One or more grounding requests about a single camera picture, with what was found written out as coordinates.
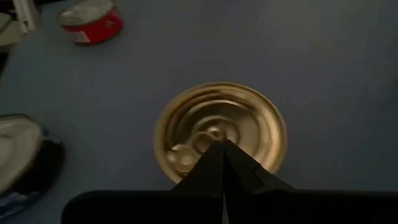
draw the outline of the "metal can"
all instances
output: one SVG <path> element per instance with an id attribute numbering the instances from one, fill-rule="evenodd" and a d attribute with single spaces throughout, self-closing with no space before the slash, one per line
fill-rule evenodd
<path id="1" fill-rule="evenodd" d="M 84 0 L 62 11 L 58 20 L 77 44 L 97 44 L 115 36 L 123 27 L 111 0 Z"/>
<path id="2" fill-rule="evenodd" d="M 46 192 L 61 168 L 63 147 L 24 114 L 0 116 L 0 222 Z"/>
<path id="3" fill-rule="evenodd" d="M 217 139 L 231 140 L 271 173 L 287 147 L 282 115 L 265 96 L 234 83 L 207 83 L 181 93 L 163 110 L 155 156 L 178 183 Z"/>

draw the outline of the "metal lid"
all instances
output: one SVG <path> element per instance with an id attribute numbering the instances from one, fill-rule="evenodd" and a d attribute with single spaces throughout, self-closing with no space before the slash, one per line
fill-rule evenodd
<path id="1" fill-rule="evenodd" d="M 216 139 L 229 139 L 274 173 L 287 135 L 282 116 L 263 95 L 233 83 L 207 83 L 172 100 L 154 134 L 155 156 L 178 183 Z"/>
<path id="2" fill-rule="evenodd" d="M 58 20 L 62 25 L 80 26 L 101 19 L 113 7 L 111 0 L 84 0 L 61 12 Z"/>
<path id="3" fill-rule="evenodd" d="M 29 167 L 39 151 L 39 125 L 22 114 L 0 116 L 0 193 Z"/>

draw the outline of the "black tool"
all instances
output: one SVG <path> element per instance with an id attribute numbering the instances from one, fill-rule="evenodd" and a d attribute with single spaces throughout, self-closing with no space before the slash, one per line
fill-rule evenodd
<path id="1" fill-rule="evenodd" d="M 172 190 L 85 193 L 62 223 L 398 223 L 397 214 L 398 194 L 296 190 L 225 140 Z"/>

